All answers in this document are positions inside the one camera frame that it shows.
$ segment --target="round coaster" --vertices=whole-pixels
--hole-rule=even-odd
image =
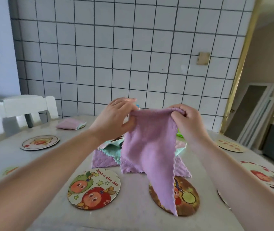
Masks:
[[[35,150],[51,147],[55,145],[56,143],[58,143],[59,141],[60,141],[60,138],[56,136],[42,135],[42,136],[37,136],[24,141],[20,148],[26,151],[35,151]]]
[[[227,202],[223,199],[223,197],[221,196],[219,190],[217,190],[217,194],[220,197],[220,199],[224,202],[224,204],[231,210],[231,208],[229,207],[229,205],[227,204]]]
[[[9,173],[11,173],[12,171],[15,171],[15,170],[18,169],[18,168],[19,168],[19,166],[7,167],[7,168],[3,171],[2,175],[3,175],[3,176],[8,175]]]
[[[252,163],[241,161],[241,165],[254,174],[257,178],[263,181],[266,185],[271,188],[274,188],[274,172],[267,169],[264,166]]]
[[[108,205],[120,190],[118,175],[108,169],[94,168],[78,175],[67,192],[69,202],[82,210],[96,210]]]
[[[165,209],[160,204],[158,196],[151,185],[149,185],[149,191],[154,202],[166,212],[171,213],[170,210]],[[174,177],[174,198],[178,216],[191,216],[195,214],[199,208],[199,195],[192,184],[190,184],[184,177]]]
[[[227,140],[216,140],[216,143],[219,147],[226,149],[228,151],[234,152],[244,152],[246,149],[236,142],[230,142]]]

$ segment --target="forearm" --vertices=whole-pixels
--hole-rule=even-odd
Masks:
[[[0,230],[25,230],[99,145],[87,130],[0,182]]]
[[[245,230],[274,230],[274,192],[212,141],[192,150]]]

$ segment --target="right hand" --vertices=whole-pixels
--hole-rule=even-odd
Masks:
[[[185,111],[184,116],[177,111],[173,111],[171,117],[189,145],[212,142],[198,110],[185,104],[175,104],[169,108],[179,108]]]

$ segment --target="white chair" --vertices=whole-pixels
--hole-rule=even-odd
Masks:
[[[48,119],[58,116],[56,100],[53,96],[19,95],[0,100],[0,141],[6,138],[3,118],[16,117],[19,130],[27,129],[25,114],[29,114],[33,126],[42,124],[39,112],[47,110]]]

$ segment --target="gold door frame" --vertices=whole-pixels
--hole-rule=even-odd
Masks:
[[[226,105],[224,116],[223,116],[223,121],[222,121],[221,126],[220,126],[220,133],[221,134],[224,134],[224,132],[226,131],[227,119],[228,119],[230,111],[231,111],[231,107],[232,107],[232,104],[233,104],[233,101],[234,101],[234,97],[235,97],[237,87],[239,85],[239,80],[240,80],[241,75],[242,75],[242,71],[243,71],[244,63],[245,63],[246,56],[247,56],[247,53],[248,53],[248,49],[249,49],[249,46],[250,46],[250,42],[252,40],[252,35],[254,33],[256,23],[257,23],[257,20],[258,20],[258,17],[259,17],[261,2],[262,2],[262,0],[255,0],[255,5],[254,5],[252,15],[251,15],[251,18],[250,18],[250,21],[249,21],[247,34],[246,34],[245,41],[244,41],[244,44],[243,44],[241,56],[239,58],[239,63],[238,63],[237,69],[236,69],[235,78],[234,78],[234,81],[233,81],[233,84],[232,84],[232,89],[231,89],[230,95],[228,97],[227,105]]]

